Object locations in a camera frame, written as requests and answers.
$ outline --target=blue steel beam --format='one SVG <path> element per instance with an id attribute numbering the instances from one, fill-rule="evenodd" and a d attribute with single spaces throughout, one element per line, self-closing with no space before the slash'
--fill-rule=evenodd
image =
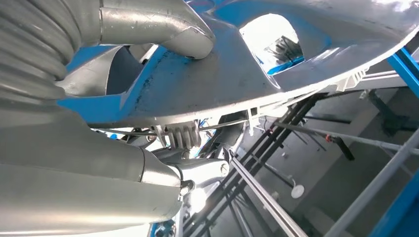
<path id="1" fill-rule="evenodd" d="M 407 86 L 419 98 L 419 65 L 405 48 L 400 49 L 387 59 Z"/>

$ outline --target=metal pipe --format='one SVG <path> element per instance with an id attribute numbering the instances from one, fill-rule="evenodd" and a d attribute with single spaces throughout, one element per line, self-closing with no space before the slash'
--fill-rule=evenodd
<path id="1" fill-rule="evenodd" d="M 371 201 L 374 195 L 384 186 L 384 184 L 393 176 L 396 170 L 411 154 L 412 148 L 419 144 L 419 130 L 409 138 L 402 148 L 394 155 L 380 173 L 372 182 L 362 191 L 350 207 L 336 221 L 325 237 L 336 237 L 344 231 L 361 210 Z"/>
<path id="2" fill-rule="evenodd" d="M 255 178 L 238 162 L 232 159 L 231 164 L 237 169 L 238 173 L 246 181 L 248 186 L 254 191 L 259 200 L 265 205 L 277 223 L 289 237 L 306 237 L 304 231 L 286 213 L 286 211 L 269 195 L 269 193 L 255 180 Z"/>
<path id="3" fill-rule="evenodd" d="M 389 149 L 389 150 L 392 150 L 392 151 L 398 151 L 402 147 L 401 145 L 396 145 L 396 144 L 392 144 L 392 143 L 388 143 L 388 142 L 382 142 L 382 141 L 377 141 L 377 140 L 372 140 L 372 139 L 367 139 L 367 138 L 362 138 L 362 137 L 356 137 L 356 136 L 341 134 L 341 133 L 337 133 L 337 132 L 329 132 L 329 131 L 324 131 L 324 130 L 320 130 L 320 129 L 293 126 L 293 125 L 288 125 L 288 124 L 284 124 L 284 123 L 281 123 L 281 122 L 276 122 L 275 124 L 279 127 L 283 127 L 283 128 L 286 128 L 286 129 L 292 129 L 292 130 L 299 131 L 299 132 L 312 133 L 312 134 L 315 134 L 315 135 L 332 135 L 332 136 L 336 136 L 336 137 L 340 137 L 340 138 L 350 139 L 350 140 L 353 140 L 355 142 L 360 142 L 360 143 L 364 143 L 364 144 L 368 144 L 368 145 L 372 145 L 372 146 L 376 146 L 376 147 L 380 147 L 380 148 L 386 148 L 386 149 Z M 419 155 L 419 149 L 411 149 L 410 152 L 414 155 Z"/>

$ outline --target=flexible duct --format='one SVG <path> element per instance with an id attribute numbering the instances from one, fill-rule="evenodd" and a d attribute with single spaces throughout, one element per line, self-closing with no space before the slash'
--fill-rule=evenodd
<path id="1" fill-rule="evenodd" d="M 65 96 L 52 81 L 82 45 L 152 42 L 200 59 L 215 39 L 182 0 L 1 1 L 0 21 L 0 89 L 44 100 Z"/>
<path id="2" fill-rule="evenodd" d="M 182 0 L 0 1 L 0 236 L 102 232 L 176 214 L 176 173 L 57 106 L 65 93 L 53 81 L 81 46 L 153 42 L 202 58 L 213 40 Z"/>

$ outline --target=gray wall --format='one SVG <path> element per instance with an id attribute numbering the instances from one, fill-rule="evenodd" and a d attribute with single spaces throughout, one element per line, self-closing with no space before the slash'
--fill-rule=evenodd
<path id="1" fill-rule="evenodd" d="M 359 95 L 359 93 L 353 93 L 321 101 L 311 111 L 353 118 L 351 124 L 309 120 L 305 126 L 397 144 L 402 144 L 409 138 L 410 132 L 398 132 L 392 138 L 387 137 L 381 130 L 382 117 L 378 115 L 378 110 L 368 100 L 359 100 Z M 379 90 L 378 95 L 385 102 L 391 99 L 388 105 L 399 115 L 419 119 L 419 100 L 408 89 L 384 89 Z M 260 134 L 256 130 L 253 137 L 246 135 L 241 147 L 248 150 Z M 323 151 L 307 135 L 301 133 L 299 135 L 303 137 L 305 143 L 295 134 L 291 134 L 284 142 L 285 147 L 278 149 L 268 163 L 280 170 L 284 176 L 292 175 L 298 184 L 305 186 L 306 192 L 302 198 L 292 199 L 291 189 L 266 169 L 261 169 L 255 177 L 269 193 L 277 192 L 278 203 L 304 227 L 310 236 L 316 237 L 327 231 L 378 174 L 390 157 L 381 149 L 347 142 L 356 158 L 355 161 L 348 161 L 341 155 L 336 145 L 317 138 L 326 148 L 326 151 Z M 288 157 L 284 158 L 283 153 L 286 153 Z M 406 166 L 415 172 L 419 167 L 418 159 L 410 158 Z M 409 175 L 399 170 L 348 228 L 348 233 L 342 236 L 367 236 L 408 181 Z M 252 192 L 247 190 L 247 193 L 270 228 L 273 231 L 277 230 L 278 225 L 263 209 L 262 203 Z M 243 211 L 255 236 L 265 236 L 254 216 L 245 208 Z M 213 237 L 241 236 L 229 209 L 223 212 L 216 225 L 212 227 L 211 235 Z M 280 231 L 277 232 L 277 236 L 282 236 Z"/>

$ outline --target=metal bracket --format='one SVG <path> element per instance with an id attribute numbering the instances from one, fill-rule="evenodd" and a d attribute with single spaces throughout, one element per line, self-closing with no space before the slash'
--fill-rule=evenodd
<path id="1" fill-rule="evenodd" d="M 382 129 L 387 136 L 394 136 L 400 130 L 415 131 L 419 121 L 410 120 L 407 116 L 395 114 L 376 94 L 376 90 L 366 91 L 366 97 L 384 116 Z"/>

